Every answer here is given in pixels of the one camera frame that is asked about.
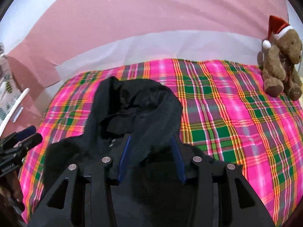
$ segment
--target teddy bear's arm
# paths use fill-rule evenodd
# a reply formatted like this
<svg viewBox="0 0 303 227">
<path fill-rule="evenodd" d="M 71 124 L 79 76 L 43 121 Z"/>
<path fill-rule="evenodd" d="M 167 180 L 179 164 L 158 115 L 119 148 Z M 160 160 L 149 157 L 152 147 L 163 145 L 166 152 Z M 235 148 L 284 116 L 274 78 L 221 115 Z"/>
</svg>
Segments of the teddy bear's arm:
<svg viewBox="0 0 303 227">
<path fill-rule="evenodd" d="M 299 87 L 301 88 L 302 82 L 301 79 L 298 75 L 298 72 L 296 71 L 296 69 L 293 70 L 292 74 L 291 74 L 291 79 L 294 83 L 296 83 L 297 85 L 299 85 Z"/>
<path fill-rule="evenodd" d="M 266 68 L 273 77 L 283 81 L 286 78 L 286 72 L 281 64 L 279 53 L 280 49 L 278 46 L 273 45 L 265 56 L 263 67 Z"/>
</svg>

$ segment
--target teddy bear's foot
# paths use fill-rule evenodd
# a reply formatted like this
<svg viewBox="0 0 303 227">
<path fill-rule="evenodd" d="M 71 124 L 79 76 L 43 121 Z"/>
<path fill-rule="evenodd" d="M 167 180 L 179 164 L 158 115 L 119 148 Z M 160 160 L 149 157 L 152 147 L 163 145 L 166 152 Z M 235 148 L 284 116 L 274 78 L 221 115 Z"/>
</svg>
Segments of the teddy bear's foot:
<svg viewBox="0 0 303 227">
<path fill-rule="evenodd" d="M 301 95 L 302 95 L 301 89 L 296 87 L 296 88 L 293 88 L 289 91 L 288 96 L 292 101 L 297 101 L 297 100 L 299 100 Z"/>
<path fill-rule="evenodd" d="M 271 97 L 278 97 L 284 90 L 284 85 L 281 80 L 270 77 L 264 80 L 265 93 Z"/>
</svg>

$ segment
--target stuffed animal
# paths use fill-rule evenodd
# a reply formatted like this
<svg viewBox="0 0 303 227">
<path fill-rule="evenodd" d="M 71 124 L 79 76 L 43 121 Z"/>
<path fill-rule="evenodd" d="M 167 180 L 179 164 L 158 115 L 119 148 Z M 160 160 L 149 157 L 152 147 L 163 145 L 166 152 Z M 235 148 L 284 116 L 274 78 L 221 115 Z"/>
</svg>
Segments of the stuffed animal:
<svg viewBox="0 0 303 227">
<path fill-rule="evenodd" d="M 272 34 L 273 45 L 269 42 Z M 268 49 L 262 70 L 264 91 L 271 97 L 277 97 L 284 91 L 292 101 L 297 101 L 302 95 L 302 82 L 294 68 L 301 62 L 302 42 L 299 35 L 282 18 L 271 15 L 267 39 L 263 42 L 263 47 Z"/>
</svg>

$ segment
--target mattress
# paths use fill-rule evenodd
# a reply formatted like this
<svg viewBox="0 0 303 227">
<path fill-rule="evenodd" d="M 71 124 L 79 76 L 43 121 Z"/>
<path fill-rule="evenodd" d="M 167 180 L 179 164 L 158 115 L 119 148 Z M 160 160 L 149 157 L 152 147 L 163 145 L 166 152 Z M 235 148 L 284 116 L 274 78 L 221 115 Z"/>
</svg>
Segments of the mattress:
<svg viewBox="0 0 303 227">
<path fill-rule="evenodd" d="M 43 142 L 29 151 L 20 172 L 28 221 L 43 190 L 44 153 L 62 138 L 80 135 L 99 83 L 147 78 L 168 86 L 183 105 L 180 138 L 215 159 L 243 165 L 243 175 L 277 226 L 303 195 L 303 110 L 284 94 L 263 91 L 257 66 L 231 61 L 164 59 L 81 73 L 51 101 L 38 132 Z"/>
</svg>

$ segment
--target teddy bear's head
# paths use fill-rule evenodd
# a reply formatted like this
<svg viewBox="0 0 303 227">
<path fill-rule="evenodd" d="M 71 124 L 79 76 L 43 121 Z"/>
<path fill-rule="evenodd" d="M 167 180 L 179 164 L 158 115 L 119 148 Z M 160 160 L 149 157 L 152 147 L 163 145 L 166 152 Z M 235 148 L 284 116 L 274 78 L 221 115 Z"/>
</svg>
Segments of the teddy bear's head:
<svg viewBox="0 0 303 227">
<path fill-rule="evenodd" d="M 276 44 L 281 52 L 289 57 L 293 64 L 301 62 L 302 41 L 294 29 L 288 30 L 276 41 Z"/>
</svg>

